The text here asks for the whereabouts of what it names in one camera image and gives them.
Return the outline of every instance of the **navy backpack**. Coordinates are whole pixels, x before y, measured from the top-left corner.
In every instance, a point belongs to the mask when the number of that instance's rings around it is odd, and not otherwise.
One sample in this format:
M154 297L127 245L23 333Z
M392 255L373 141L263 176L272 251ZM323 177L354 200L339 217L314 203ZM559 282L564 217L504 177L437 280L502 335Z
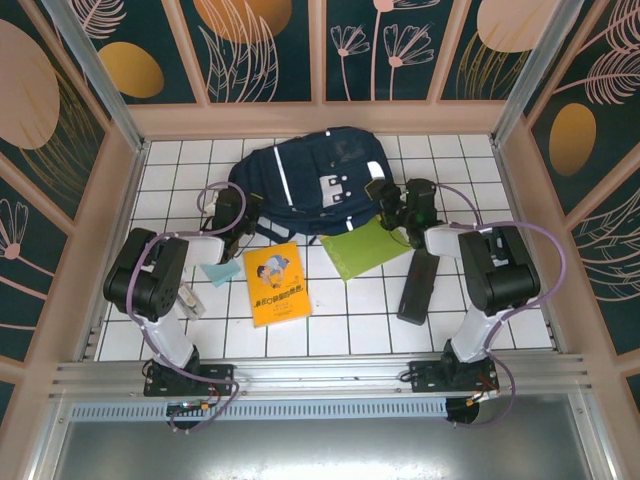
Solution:
M367 131L332 128L253 151L229 174L247 194L263 198L261 216L289 230L283 237L258 225L277 243L296 233L339 235L380 211L365 191L376 178L393 180L382 145Z

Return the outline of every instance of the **green folder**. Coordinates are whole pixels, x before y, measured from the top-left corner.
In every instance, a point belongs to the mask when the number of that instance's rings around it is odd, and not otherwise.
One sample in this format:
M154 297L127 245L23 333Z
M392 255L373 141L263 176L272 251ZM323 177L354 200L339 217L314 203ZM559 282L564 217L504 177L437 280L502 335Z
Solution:
M324 237L321 242L344 281L411 250L400 232L385 230L377 218L352 232Z

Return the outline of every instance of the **cartoon illustration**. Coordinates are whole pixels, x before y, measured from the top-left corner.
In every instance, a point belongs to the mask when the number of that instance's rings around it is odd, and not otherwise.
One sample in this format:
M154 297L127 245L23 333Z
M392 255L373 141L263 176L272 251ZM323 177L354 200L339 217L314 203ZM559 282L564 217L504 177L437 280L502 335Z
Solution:
M287 265L291 263L288 259L282 255L274 255L265 262L264 265L260 265L257 270L258 277L262 279L262 283L265 285L271 285L273 288L278 288L284 280L284 270ZM271 277L276 276L276 281L273 282Z

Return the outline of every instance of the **backpack strap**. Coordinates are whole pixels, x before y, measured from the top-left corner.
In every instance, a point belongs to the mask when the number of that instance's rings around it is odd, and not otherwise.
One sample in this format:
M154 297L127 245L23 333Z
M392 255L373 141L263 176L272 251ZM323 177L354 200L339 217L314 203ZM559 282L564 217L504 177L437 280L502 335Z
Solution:
M295 232L292 232L291 230L289 230L289 234L286 237L283 237L282 235L278 235L276 232L274 232L270 228L267 228L264 225L260 225L260 224L256 225L256 233L259 233L260 235L264 235L269 240L272 240L276 243L287 243L295 235Z

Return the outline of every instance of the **yellow book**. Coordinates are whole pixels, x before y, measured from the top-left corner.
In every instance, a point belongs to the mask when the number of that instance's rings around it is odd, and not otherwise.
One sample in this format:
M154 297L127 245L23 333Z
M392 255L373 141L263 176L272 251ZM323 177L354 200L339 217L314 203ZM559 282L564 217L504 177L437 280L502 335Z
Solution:
M256 327L311 315L300 255L295 243L244 254Z

